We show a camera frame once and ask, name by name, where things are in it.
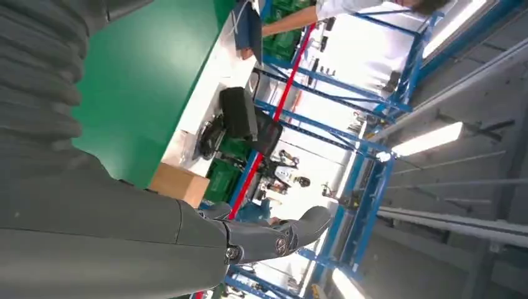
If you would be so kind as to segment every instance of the red stripe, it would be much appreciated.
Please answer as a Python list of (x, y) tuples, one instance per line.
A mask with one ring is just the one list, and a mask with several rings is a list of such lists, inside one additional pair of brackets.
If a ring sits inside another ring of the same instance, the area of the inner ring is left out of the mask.
[[(308, 28), (308, 31), (306, 32), (308, 36), (304, 39), (303, 44), (301, 45), (299, 54), (297, 55), (297, 59), (294, 61), (293, 69), (291, 70), (290, 77), (288, 78), (288, 81), (286, 82), (286, 87), (284, 88), (284, 92), (282, 93), (281, 100), (279, 102), (279, 105), (277, 106), (275, 114), (273, 115), (273, 120), (275, 121), (279, 120), (281, 112), (284, 109), (286, 98), (288, 97), (288, 93), (290, 92), (291, 86), (293, 85), (293, 79), (295, 77), (295, 74), (297, 73), (297, 70), (299, 70), (299, 64), (301, 64), (303, 53), (305, 52), (306, 47), (308, 46), (308, 41), (310, 40), (310, 34), (312, 33), (314, 28), (315, 28), (315, 24), (312, 24), (310, 25), (310, 27)], [(235, 205), (233, 206), (233, 209), (231, 210), (231, 214), (229, 214), (229, 219), (234, 219), (235, 216), (237, 215), (237, 212), (240, 209), (240, 205), (242, 205), (242, 202), (244, 200), (244, 196), (246, 195), (247, 189), (251, 183), (251, 180), (255, 176), (255, 173), (261, 161), (262, 161), (262, 154), (259, 153), (257, 155), (255, 162), (251, 166), (251, 169), (248, 173), (248, 177), (246, 181), (244, 182), (244, 185), (242, 185), (242, 189), (240, 190), (240, 193), (238, 194), (237, 201), (235, 201)]]

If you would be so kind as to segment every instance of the green table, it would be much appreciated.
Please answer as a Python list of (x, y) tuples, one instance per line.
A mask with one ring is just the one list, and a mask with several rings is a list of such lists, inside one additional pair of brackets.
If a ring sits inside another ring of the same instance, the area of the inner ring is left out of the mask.
[(147, 187), (234, 0), (155, 0), (92, 38), (75, 145)]

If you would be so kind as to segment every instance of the fluorescent light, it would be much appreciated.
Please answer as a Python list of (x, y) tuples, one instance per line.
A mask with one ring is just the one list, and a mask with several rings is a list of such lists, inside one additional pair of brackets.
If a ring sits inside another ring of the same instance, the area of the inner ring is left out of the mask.
[(427, 58), (438, 48), (445, 40), (460, 28), (468, 19), (471, 18), (486, 3), (486, 0), (472, 0), (423, 50), (423, 58)]
[(365, 296), (341, 270), (335, 269), (332, 279), (345, 299), (365, 299)]
[[(457, 140), (462, 131), (462, 126), (463, 123), (461, 121), (444, 126), (443, 128), (431, 131), (397, 145), (392, 148), (392, 151), (399, 156), (410, 156), (412, 154), (436, 148), (437, 146)], [(380, 159), (381, 162), (390, 159), (390, 155), (386, 152), (378, 153), (376, 157)]]

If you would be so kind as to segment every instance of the white shirt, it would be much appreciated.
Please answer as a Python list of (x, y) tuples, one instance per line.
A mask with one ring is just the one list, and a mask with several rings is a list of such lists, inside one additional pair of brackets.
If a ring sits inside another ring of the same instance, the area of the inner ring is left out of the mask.
[(318, 0), (317, 18), (322, 21), (338, 14), (353, 14), (361, 9), (378, 6), (384, 0)]

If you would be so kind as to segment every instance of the gray robot arm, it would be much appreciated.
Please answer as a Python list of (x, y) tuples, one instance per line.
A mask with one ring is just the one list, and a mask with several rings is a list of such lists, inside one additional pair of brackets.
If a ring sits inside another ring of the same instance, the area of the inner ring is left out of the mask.
[(149, 2), (0, 1), (0, 298), (171, 298), (312, 239), (302, 222), (206, 219), (72, 146), (89, 37)]

